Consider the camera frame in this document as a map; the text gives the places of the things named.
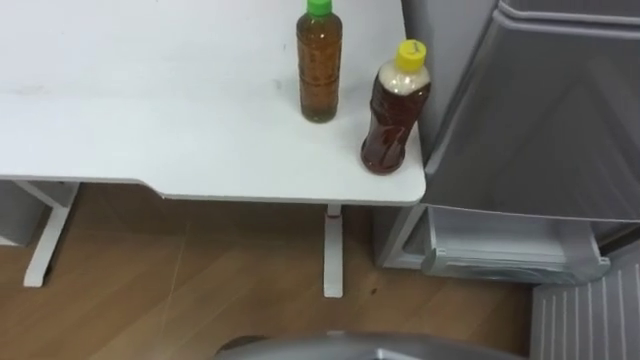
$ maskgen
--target plastic bottle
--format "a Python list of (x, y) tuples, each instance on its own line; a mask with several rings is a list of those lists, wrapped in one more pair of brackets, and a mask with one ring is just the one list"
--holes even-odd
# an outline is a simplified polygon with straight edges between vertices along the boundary
[(431, 90), (426, 55), (423, 43), (406, 40), (398, 46), (395, 59), (378, 71), (371, 95), (371, 125), (360, 153), (373, 173), (389, 174), (402, 165), (409, 134)]
[(331, 0), (307, 0), (296, 30), (302, 115), (329, 121), (338, 109), (342, 21), (332, 13)]

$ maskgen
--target yellow bottle cap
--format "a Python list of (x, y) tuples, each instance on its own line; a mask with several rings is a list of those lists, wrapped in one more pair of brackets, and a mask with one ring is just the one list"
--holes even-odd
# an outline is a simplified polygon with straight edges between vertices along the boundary
[(418, 40), (405, 40), (398, 46), (396, 66), (407, 72), (418, 71), (424, 65), (427, 47)]

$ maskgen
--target laminate flooring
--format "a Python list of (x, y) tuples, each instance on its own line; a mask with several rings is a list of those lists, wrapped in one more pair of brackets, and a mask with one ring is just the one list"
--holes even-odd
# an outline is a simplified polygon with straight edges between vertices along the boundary
[(0, 247), (0, 359), (206, 359), (241, 335), (418, 332), (526, 355), (531, 290), (374, 267), (346, 207), (345, 296), (322, 296), (324, 207), (83, 185), (43, 288)]

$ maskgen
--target green bottle cap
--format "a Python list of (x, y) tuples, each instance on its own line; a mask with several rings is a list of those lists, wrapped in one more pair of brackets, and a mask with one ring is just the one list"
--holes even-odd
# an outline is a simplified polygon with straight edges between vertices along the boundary
[(314, 16), (331, 14), (331, 0), (307, 0), (307, 12)]

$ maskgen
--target white desk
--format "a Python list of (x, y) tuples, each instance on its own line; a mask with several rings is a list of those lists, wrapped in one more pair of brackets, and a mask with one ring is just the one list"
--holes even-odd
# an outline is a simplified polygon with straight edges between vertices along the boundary
[(417, 129), (396, 173), (372, 175), (359, 159), (373, 78), (404, 39), (400, 3), (334, 0), (340, 106), (324, 125), (299, 113), (304, 4), (0, 3), (0, 178), (144, 183), (181, 199), (416, 203)]

